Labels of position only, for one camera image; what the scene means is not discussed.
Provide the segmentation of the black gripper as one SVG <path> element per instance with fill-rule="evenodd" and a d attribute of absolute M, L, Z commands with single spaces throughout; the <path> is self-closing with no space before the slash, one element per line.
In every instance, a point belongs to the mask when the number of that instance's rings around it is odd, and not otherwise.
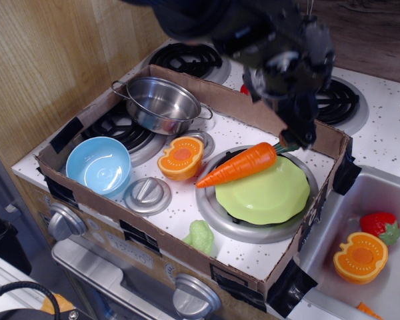
<path fill-rule="evenodd" d="M 319 114 L 315 94 L 330 82 L 335 49 L 329 28 L 296 1 L 230 1 L 213 36 L 216 49 L 245 68 L 256 99 L 282 99 L 276 114 L 285 148 L 309 149 Z"/>

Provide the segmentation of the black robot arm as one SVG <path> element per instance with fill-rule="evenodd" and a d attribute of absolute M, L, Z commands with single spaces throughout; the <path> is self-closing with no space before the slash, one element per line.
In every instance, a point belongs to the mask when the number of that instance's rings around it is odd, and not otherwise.
<path fill-rule="evenodd" d="M 314 145 L 317 92 L 328 86 L 335 62 L 329 28 L 295 1 L 147 1 L 162 30 L 185 43 L 208 41 L 242 64 L 254 101 L 284 122 L 280 143 Z"/>

